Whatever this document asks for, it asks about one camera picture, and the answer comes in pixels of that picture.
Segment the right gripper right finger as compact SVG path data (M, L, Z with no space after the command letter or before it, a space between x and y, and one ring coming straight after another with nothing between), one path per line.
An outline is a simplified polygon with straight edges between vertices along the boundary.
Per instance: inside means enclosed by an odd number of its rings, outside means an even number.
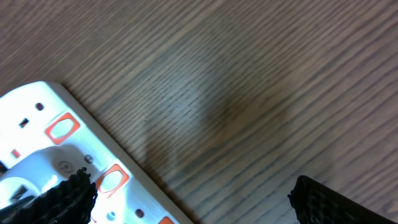
M396 224L306 175L288 198L301 224Z

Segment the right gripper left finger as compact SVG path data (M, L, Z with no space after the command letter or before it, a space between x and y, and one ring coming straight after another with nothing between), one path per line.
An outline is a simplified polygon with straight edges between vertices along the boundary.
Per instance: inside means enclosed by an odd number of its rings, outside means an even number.
M1 224L88 224L98 191L82 167L45 193L1 209Z

